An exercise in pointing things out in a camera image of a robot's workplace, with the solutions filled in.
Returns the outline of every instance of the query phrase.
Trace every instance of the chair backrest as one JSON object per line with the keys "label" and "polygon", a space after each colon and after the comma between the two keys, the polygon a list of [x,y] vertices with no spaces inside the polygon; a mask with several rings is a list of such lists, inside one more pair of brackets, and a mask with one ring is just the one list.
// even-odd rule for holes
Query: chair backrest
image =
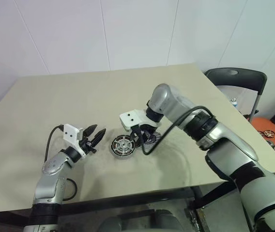
{"label": "chair backrest", "polygon": [[216,86],[238,86],[258,91],[261,95],[267,82],[263,72],[240,68],[217,68],[208,70],[205,75]]}

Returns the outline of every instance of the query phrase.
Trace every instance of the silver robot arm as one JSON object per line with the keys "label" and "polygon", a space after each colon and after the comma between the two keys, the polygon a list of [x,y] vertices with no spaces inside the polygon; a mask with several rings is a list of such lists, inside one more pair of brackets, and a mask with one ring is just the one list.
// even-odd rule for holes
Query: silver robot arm
{"label": "silver robot arm", "polygon": [[210,168],[220,178],[234,181],[256,231],[275,232],[275,175],[260,166],[248,143],[213,115],[201,109],[190,112],[196,105],[167,84],[155,88],[147,106],[145,111],[120,115],[124,128],[132,129],[132,138],[139,135],[141,143],[145,142],[146,135],[160,126],[163,116],[176,123],[200,149],[207,151],[205,160]]}
{"label": "silver robot arm", "polygon": [[47,160],[42,167],[42,176],[37,183],[32,212],[28,225],[23,232],[57,232],[58,215],[61,210],[65,184],[69,172],[75,163],[84,159],[89,152],[95,153],[94,147],[102,140],[106,129],[99,131],[94,139],[88,136],[93,133],[97,125],[87,129],[77,129],[65,124],[63,139],[69,147]]}

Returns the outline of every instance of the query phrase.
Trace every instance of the beige table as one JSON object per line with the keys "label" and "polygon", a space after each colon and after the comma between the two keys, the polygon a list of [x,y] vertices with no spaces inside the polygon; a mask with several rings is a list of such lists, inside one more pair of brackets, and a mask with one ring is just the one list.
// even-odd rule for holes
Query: beige table
{"label": "beige table", "polygon": [[[25,77],[0,102],[0,211],[31,207],[49,133],[65,123],[107,129],[98,152],[73,169],[70,177],[79,190],[69,202],[221,182],[207,166],[205,152],[179,129],[149,156],[139,149],[127,160],[111,155],[111,141],[125,133],[119,114],[146,108],[160,83],[174,85],[195,104],[207,106],[253,146],[264,168],[275,172],[275,152],[194,64]],[[159,131],[169,125],[164,119]],[[65,143],[56,132],[49,155],[62,148]]]}

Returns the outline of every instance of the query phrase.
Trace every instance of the black cable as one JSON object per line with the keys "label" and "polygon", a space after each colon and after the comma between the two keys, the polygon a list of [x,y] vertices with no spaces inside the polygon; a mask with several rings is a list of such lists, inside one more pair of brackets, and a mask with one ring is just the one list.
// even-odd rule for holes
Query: black cable
{"label": "black cable", "polygon": [[[47,145],[46,145],[46,152],[45,152],[45,158],[44,158],[44,162],[47,161],[47,158],[48,158],[48,149],[49,149],[49,144],[50,144],[50,140],[51,140],[51,136],[52,134],[55,132],[56,129],[60,129],[61,131],[63,131],[63,125],[58,125],[56,126],[54,129],[51,130],[50,134],[49,134],[49,138],[48,138],[48,141],[47,141]],[[75,187],[75,190],[74,190],[74,193],[71,197],[68,197],[68,198],[64,198],[63,201],[69,201],[71,199],[73,199],[76,194],[77,194],[77,184],[74,180],[70,179],[70,178],[67,178],[66,180],[72,182],[72,184],[74,185]]]}
{"label": "black cable", "polygon": [[55,132],[56,129],[60,129],[63,131],[63,125],[58,125],[56,126],[54,129],[52,129],[52,131],[50,132],[49,134],[49,138],[47,140],[47,145],[46,145],[46,152],[45,152],[45,159],[44,159],[44,162],[47,161],[47,158],[48,158],[48,149],[49,149],[49,144],[50,144],[50,139],[51,139],[51,136],[52,134]]}
{"label": "black cable", "polygon": [[137,134],[138,138],[140,139],[141,141],[141,146],[142,146],[142,151],[144,153],[144,155],[149,155],[151,154],[155,148],[161,143],[161,141],[169,134],[169,132],[175,127],[175,126],[178,126],[180,125],[190,114],[192,114],[194,111],[196,110],[199,110],[199,109],[202,109],[202,110],[205,110],[211,117],[214,117],[214,115],[212,114],[212,112],[206,108],[205,106],[196,106],[188,111],[186,111],[184,114],[182,114],[165,132],[164,134],[161,136],[161,138],[158,140],[157,143],[155,143],[153,145],[153,147],[148,151],[146,152],[145,151],[145,147],[144,147],[144,143],[143,143],[143,137],[142,137],[142,133],[141,133],[141,130],[139,129],[139,126],[137,125],[137,128],[133,128],[134,130],[134,133]]}
{"label": "black cable", "polygon": [[74,193],[73,193],[73,195],[71,197],[64,198],[63,199],[64,202],[73,199],[76,196],[76,194],[77,194],[77,184],[76,184],[76,182],[74,180],[70,179],[70,178],[67,178],[66,180],[72,182],[72,184],[74,185],[75,191],[74,191]]}

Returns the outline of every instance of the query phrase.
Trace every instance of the bottle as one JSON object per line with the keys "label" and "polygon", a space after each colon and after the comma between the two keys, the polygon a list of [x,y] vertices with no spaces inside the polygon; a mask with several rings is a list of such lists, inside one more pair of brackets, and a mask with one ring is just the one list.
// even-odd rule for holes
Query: bottle
{"label": "bottle", "polygon": [[233,105],[234,107],[237,107],[238,103],[237,103],[237,101],[236,101],[236,98],[232,98],[232,99],[230,100],[230,102],[232,103],[232,105]]}

